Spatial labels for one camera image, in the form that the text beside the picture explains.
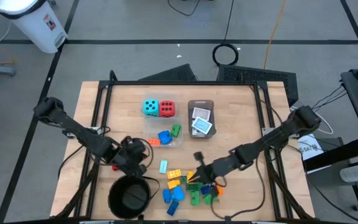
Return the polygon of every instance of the wooden tabletop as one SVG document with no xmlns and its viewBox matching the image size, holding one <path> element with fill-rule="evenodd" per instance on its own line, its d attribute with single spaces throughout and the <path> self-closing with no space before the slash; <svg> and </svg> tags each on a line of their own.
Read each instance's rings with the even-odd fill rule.
<svg viewBox="0 0 358 224">
<path fill-rule="evenodd" d="M 282 119 L 286 119 L 290 110 L 282 82 L 268 82 L 270 101 L 272 107 Z M 74 119 L 83 126 L 90 126 L 98 91 L 98 82 L 83 82 L 80 97 Z M 205 163 L 228 155 L 228 150 L 248 142 L 253 142 L 261 137 L 258 115 L 255 105 L 255 96 L 248 86 L 140 86 L 140 85 L 115 85 L 112 88 L 111 104 L 108 114 L 107 126 L 111 132 L 107 136 L 121 141 L 127 135 L 132 137 L 143 137 L 144 117 L 140 112 L 142 95 L 150 91 L 161 91 L 167 93 L 178 93 L 178 117 L 183 119 L 183 143 L 178 148 L 155 148 L 154 161 L 145 175 L 154 177 L 160 181 L 161 189 L 151 200 L 144 212 L 145 220 L 217 220 L 212 214 L 209 205 L 201 201 L 200 206 L 190 204 L 190 195 L 186 193 L 184 201 L 179 202 L 175 215 L 167 214 L 169 204 L 164 203 L 162 189 L 167 188 L 167 176 L 158 172 L 160 160 L 168 160 L 168 170 L 181 169 L 185 174 L 199 166 L 194 160 L 193 153 L 201 151 L 205 157 Z M 188 133 L 188 108 L 190 100 L 213 100 L 216 134 L 211 139 L 192 139 Z M 100 126 L 103 112 L 98 118 Z M 267 124 L 267 113 L 265 106 L 264 118 Z M 292 146 L 298 147 L 295 140 L 290 140 Z M 77 140 L 68 140 L 65 157 L 70 155 L 80 145 Z M 85 150 L 80 151 L 71 158 L 63 167 L 58 181 L 55 198 L 52 205 L 51 215 L 56 215 L 68 203 L 76 192 Z M 310 193 L 306 183 L 300 153 L 286 147 L 282 151 L 283 165 L 287 184 L 290 192 L 305 209 L 307 213 L 314 216 Z M 259 168 L 266 186 L 266 200 L 261 209 L 255 212 L 243 213 L 234 220 L 274 220 L 272 198 L 270 194 L 269 178 L 265 165 L 263 153 L 259 156 Z M 114 172 L 111 167 L 99 168 L 98 183 L 94 198 L 92 212 L 93 219 L 117 219 L 108 207 L 108 194 L 112 184 L 122 176 L 121 171 Z M 226 176 L 227 187 L 224 195 L 219 198 L 219 203 L 214 203 L 215 211 L 220 216 L 232 215 L 243 209 L 255 208 L 262 200 L 262 184 L 259 180 L 255 166 L 242 172 L 233 171 Z M 157 186 L 149 182 L 151 191 Z M 282 216 L 285 216 L 282 202 L 282 194 L 277 188 Z M 88 192 L 84 195 L 81 214 L 85 214 Z"/>
</svg>

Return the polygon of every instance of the gray floor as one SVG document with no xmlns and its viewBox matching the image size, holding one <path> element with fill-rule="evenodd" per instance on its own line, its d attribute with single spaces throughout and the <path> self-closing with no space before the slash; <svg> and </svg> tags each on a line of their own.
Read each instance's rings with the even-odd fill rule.
<svg viewBox="0 0 358 224">
<path fill-rule="evenodd" d="M 74 0 L 57 1 L 54 7 L 65 24 Z M 358 25 L 358 1 L 347 0 Z M 190 11 L 195 1 L 172 0 L 177 8 Z M 269 39 L 280 12 L 281 1 L 235 1 L 228 39 Z M 78 40 L 222 39 L 230 2 L 202 0 L 191 17 L 169 8 L 166 1 L 80 0 L 68 33 Z M 0 16 L 0 36 L 8 21 Z M 7 40 L 27 39 L 15 26 Z M 275 39 L 357 40 L 338 0 L 287 0 Z M 24 142 L 32 108 L 37 103 L 53 55 L 32 44 L 2 44 L 16 58 L 17 75 L 0 75 L 0 204 Z M 215 44 L 68 44 L 63 48 L 48 95 L 63 100 L 73 114 L 81 82 L 108 78 L 113 69 L 120 80 L 137 80 L 189 63 L 200 80 L 215 80 L 217 67 L 211 60 Z M 263 68 L 266 45 L 236 44 L 240 66 Z M 220 50 L 218 59 L 229 62 L 232 52 Z M 6 61 L 0 53 L 0 61 Z M 295 72 L 300 103 L 314 104 L 339 86 L 339 74 L 358 68 L 355 45 L 272 45 L 268 69 Z M 344 97 L 319 113 L 345 142 L 358 138 L 358 120 Z M 331 137 L 316 133 L 318 137 Z M 66 139 L 56 129 L 38 125 L 6 221 L 47 218 L 57 184 L 57 169 Z M 326 169 L 322 172 L 333 172 Z M 316 185 L 345 211 L 358 217 L 350 206 L 356 203 L 351 187 Z M 322 220 L 354 223 L 328 205 L 310 188 L 316 216 Z"/>
</svg>

